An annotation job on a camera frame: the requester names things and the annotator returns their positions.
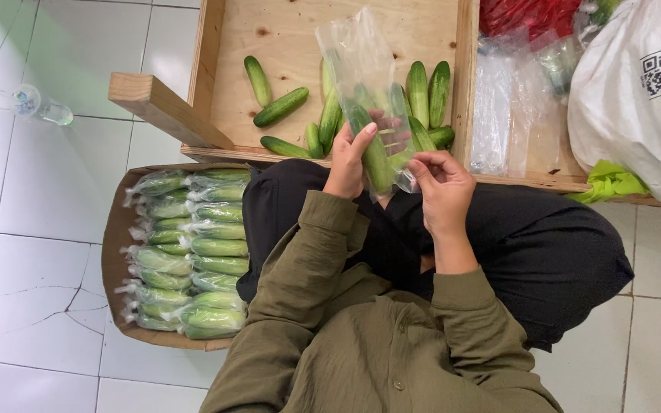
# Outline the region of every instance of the sleeve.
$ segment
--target sleeve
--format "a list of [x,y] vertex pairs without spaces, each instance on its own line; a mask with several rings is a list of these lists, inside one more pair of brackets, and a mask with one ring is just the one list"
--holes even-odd
[[200,413],[280,411],[338,274],[361,249],[368,221],[346,199],[308,191],[298,224],[262,268],[246,326],[234,337]]
[[433,314],[443,325],[455,372],[489,397],[492,411],[562,412],[531,372],[535,359],[522,347],[527,334],[493,294],[481,267],[465,274],[436,274]]

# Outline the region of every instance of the wooden crate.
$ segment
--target wooden crate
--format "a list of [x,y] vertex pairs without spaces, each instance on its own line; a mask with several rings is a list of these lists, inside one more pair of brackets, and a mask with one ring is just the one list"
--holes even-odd
[[[303,145],[309,121],[322,111],[321,54],[315,27],[356,14],[370,5],[397,59],[395,78],[404,84],[411,63],[425,63],[428,76],[440,60],[453,69],[453,92],[444,124],[455,130],[451,153],[470,164],[473,130],[474,82],[478,38],[478,0],[203,0],[195,44],[189,95],[183,101],[149,74],[113,73],[109,100],[183,142],[181,152],[198,162],[246,162],[256,166],[276,163],[285,156],[259,144],[263,135]],[[300,86],[310,88],[308,101],[288,118],[269,128],[254,127],[261,110],[253,98],[243,60],[255,56],[268,75],[273,96]],[[586,174],[570,152],[567,128],[559,171],[548,174],[533,159],[529,146],[524,178],[477,175],[478,182],[523,184],[556,192],[585,192]],[[330,167],[328,159],[314,162]],[[661,206],[651,196],[619,199]]]

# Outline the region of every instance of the clear plastic cup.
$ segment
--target clear plastic cup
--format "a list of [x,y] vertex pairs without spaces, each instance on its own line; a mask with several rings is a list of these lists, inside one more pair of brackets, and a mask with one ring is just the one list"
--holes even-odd
[[12,93],[10,109],[17,116],[52,122],[65,126],[73,122],[73,112],[67,106],[40,93],[35,86],[19,85]]

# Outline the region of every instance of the red bag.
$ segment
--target red bag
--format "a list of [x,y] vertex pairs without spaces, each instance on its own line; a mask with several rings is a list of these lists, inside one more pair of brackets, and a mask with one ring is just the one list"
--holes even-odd
[[573,14],[581,0],[481,0],[479,30],[497,36],[520,26],[529,27],[529,41],[550,29],[558,37],[573,34]]

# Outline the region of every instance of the olive green shirt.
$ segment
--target olive green shirt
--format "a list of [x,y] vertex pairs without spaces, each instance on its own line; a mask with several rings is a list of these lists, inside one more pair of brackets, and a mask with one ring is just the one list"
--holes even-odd
[[366,237],[356,209],[308,191],[200,413],[562,412],[481,268],[436,274],[432,304],[342,271]]

